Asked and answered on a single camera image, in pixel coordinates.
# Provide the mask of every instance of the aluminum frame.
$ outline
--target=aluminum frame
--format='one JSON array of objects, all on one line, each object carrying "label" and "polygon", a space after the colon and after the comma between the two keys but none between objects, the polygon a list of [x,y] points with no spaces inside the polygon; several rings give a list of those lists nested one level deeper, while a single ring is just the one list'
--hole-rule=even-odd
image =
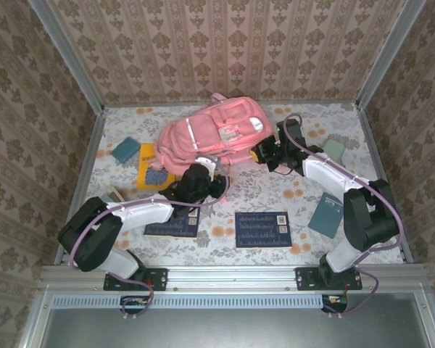
[{"label": "aluminum frame", "polygon": [[87,102],[95,112],[95,115],[101,115],[103,111],[103,97],[92,81],[91,75],[79,59],[77,50],[74,49],[67,38],[65,30],[59,23],[58,16],[54,14],[47,0],[29,0],[29,2],[45,27],[46,32],[50,35],[51,41],[58,49],[72,76],[77,81],[82,93],[86,96]]},{"label": "aluminum frame", "polygon": [[397,21],[385,40],[384,47],[357,96],[357,100],[362,106],[368,105],[425,3],[426,0],[408,0],[405,2]]},{"label": "aluminum frame", "polygon": [[[338,294],[341,291],[298,291],[294,269],[300,266],[198,266],[169,269],[166,295],[213,295],[213,294]],[[435,298],[423,265],[363,265],[363,270],[376,275],[381,282],[379,294],[413,294],[429,344],[435,348]],[[24,329],[20,348],[38,348],[45,334],[54,296],[60,294],[106,296],[103,290],[104,272],[82,273],[62,266],[43,268],[41,282]],[[374,282],[362,278],[363,290],[355,294],[367,294]],[[138,295],[145,291],[110,291],[109,294]]]},{"label": "aluminum frame", "polygon": [[[364,137],[369,148],[370,157],[372,158],[372,164],[377,173],[377,178],[389,181],[386,178],[385,169],[384,166],[382,165],[380,155],[378,154],[377,145],[376,142],[374,141],[374,136],[372,134],[372,130],[370,129],[368,117],[365,113],[364,107],[362,107],[360,104],[356,104],[356,109],[357,109],[357,115],[360,119],[362,132],[364,133]],[[403,256],[405,258],[405,262],[413,263],[414,262],[413,255],[411,254],[411,249],[409,248],[409,243],[407,242],[406,236],[403,238],[401,247],[402,247]]]},{"label": "aluminum frame", "polygon": [[[327,104],[352,104],[356,101],[354,99],[336,99],[336,100],[328,100],[328,99],[321,99],[321,100],[313,100],[313,99],[305,99],[305,100],[296,100],[296,104],[320,104],[320,105],[327,105]],[[274,105],[274,104],[293,104],[294,101],[292,100],[259,100],[258,104],[260,105]],[[163,103],[125,103],[125,104],[105,104],[106,108],[125,108],[125,107],[201,107],[205,104],[203,101],[178,101],[174,104],[171,104],[170,102],[163,102]]]},{"label": "aluminum frame", "polygon": [[[80,169],[78,183],[75,186],[74,196],[72,196],[70,209],[67,212],[66,222],[69,221],[86,200],[88,182],[90,181],[92,169],[94,168],[96,152],[99,149],[100,139],[103,135],[104,121],[105,119],[102,115],[96,116],[90,141],[88,142],[87,152],[84,157],[82,168]],[[61,264],[64,253],[65,250],[60,244],[58,246],[57,254],[55,255],[54,265]]]}]

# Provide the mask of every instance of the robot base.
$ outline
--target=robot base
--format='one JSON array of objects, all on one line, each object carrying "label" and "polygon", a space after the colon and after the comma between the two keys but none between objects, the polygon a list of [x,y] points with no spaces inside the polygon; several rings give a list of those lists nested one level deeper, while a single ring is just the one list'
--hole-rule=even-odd
[{"label": "robot base", "polygon": [[[130,250],[127,252],[137,261],[138,269],[129,278],[132,281],[142,281],[150,285],[154,291],[166,291],[167,268],[146,268],[140,259]],[[105,291],[144,291],[142,285],[119,281],[109,273],[105,275],[103,290]]]},{"label": "robot base", "polygon": [[348,290],[363,289],[361,276],[354,268],[335,273],[328,265],[325,255],[317,267],[295,268],[295,276],[298,291],[345,290],[345,284]]}]

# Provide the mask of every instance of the white label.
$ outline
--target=white label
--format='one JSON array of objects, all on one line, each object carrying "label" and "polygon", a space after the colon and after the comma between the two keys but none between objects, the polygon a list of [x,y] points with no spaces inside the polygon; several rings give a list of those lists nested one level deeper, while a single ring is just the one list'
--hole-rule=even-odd
[{"label": "white label", "polygon": [[198,216],[198,209],[195,209],[193,212],[188,214],[190,218],[196,218]]},{"label": "white label", "polygon": [[277,224],[278,225],[286,225],[287,219],[283,215],[277,215]]}]

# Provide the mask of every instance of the floral wallpaper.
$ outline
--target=floral wallpaper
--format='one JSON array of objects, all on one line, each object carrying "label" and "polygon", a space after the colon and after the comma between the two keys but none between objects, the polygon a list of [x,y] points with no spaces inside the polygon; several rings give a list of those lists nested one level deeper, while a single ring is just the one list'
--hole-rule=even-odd
[{"label": "floral wallpaper", "polygon": [[26,1],[0,1],[0,347],[52,264],[94,115]]},{"label": "floral wallpaper", "polygon": [[355,99],[405,0],[49,0],[105,104]]},{"label": "floral wallpaper", "polygon": [[428,0],[367,114],[416,262],[435,290],[435,0]]}]

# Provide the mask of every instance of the blue book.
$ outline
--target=blue book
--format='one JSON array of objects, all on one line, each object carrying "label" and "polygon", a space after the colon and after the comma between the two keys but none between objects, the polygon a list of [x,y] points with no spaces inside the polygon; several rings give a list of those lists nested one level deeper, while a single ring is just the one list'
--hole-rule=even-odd
[{"label": "blue book", "polygon": [[172,219],[166,223],[146,225],[144,236],[196,239],[198,236],[199,219],[200,208],[196,208],[188,215]]},{"label": "blue book", "polygon": [[126,163],[140,149],[140,144],[128,136],[111,151],[111,155],[121,163]]},{"label": "blue book", "polygon": [[343,204],[335,196],[324,192],[307,227],[333,239],[342,218]]},{"label": "blue book", "polygon": [[236,212],[237,248],[289,248],[291,235],[286,212]]}]

